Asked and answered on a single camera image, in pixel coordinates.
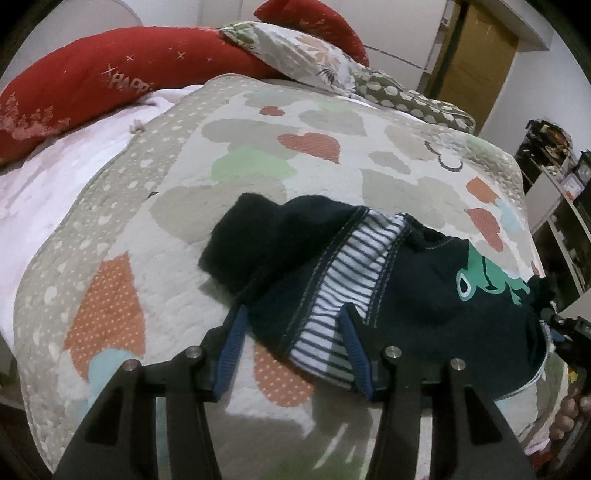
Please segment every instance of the frog print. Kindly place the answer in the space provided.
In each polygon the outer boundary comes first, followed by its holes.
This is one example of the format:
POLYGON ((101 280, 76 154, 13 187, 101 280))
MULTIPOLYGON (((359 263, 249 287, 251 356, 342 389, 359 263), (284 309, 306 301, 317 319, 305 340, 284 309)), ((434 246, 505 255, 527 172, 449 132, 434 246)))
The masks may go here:
POLYGON ((456 275, 457 293, 464 301, 470 300, 477 288, 491 294, 503 293, 507 287, 511 292, 511 299, 515 305, 521 305, 521 298, 517 291, 525 294, 530 288, 521 278, 511 278, 498 265, 483 257, 474 245, 468 246, 468 265, 461 268, 456 275))

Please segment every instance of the striped trim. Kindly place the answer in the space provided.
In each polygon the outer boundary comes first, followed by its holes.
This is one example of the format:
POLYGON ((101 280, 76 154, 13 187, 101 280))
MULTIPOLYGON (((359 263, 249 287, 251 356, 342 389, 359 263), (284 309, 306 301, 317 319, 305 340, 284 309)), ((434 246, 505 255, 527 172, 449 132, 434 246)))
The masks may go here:
POLYGON ((294 364, 351 389, 355 377, 336 317, 343 304, 352 303, 365 320, 386 258, 406 224, 403 213, 389 217, 367 212, 320 283, 310 316, 290 352, 294 364))

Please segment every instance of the bed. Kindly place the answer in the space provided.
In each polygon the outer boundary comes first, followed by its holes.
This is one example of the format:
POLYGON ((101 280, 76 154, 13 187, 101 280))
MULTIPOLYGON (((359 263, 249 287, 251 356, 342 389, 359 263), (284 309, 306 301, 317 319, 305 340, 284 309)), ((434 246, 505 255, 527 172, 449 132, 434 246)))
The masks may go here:
MULTIPOLYGON (((542 272, 509 154, 351 97, 222 75, 150 93, 6 167, 0 329, 51 470, 124 360, 168 360, 223 321, 228 298, 197 260, 241 193, 408 212, 470 239, 510 277, 542 272)), ((528 385, 498 401, 527 451, 547 443, 566 387, 550 353, 528 385)), ((224 478, 360 478, 380 409, 279 364, 249 336, 230 391, 207 414, 224 478)), ((428 474, 428 412, 421 428, 418 479, 428 474)), ((164 436, 158 457, 167 478, 164 436)))

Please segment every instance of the red pillow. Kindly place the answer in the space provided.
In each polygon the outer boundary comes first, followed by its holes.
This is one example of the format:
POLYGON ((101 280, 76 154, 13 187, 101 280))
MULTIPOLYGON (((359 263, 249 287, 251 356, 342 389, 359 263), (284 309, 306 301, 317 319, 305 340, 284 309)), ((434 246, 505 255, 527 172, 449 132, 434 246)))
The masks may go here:
POLYGON ((280 76, 214 28, 120 28, 76 40, 35 62, 0 95, 0 165, 148 91, 223 73, 280 76))
POLYGON ((318 0, 268 0, 256 11, 261 22, 299 30, 332 43, 369 67, 361 39, 337 12, 318 0))

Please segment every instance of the white sheet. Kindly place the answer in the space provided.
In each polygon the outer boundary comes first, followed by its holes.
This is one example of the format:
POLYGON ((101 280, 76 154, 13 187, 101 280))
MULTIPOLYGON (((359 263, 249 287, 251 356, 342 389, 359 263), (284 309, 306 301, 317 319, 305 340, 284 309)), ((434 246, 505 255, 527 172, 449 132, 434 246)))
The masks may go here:
POLYGON ((33 153, 0 176, 0 333, 14 351, 14 301, 33 256, 58 227, 89 180, 142 125, 201 85, 159 90, 33 153))

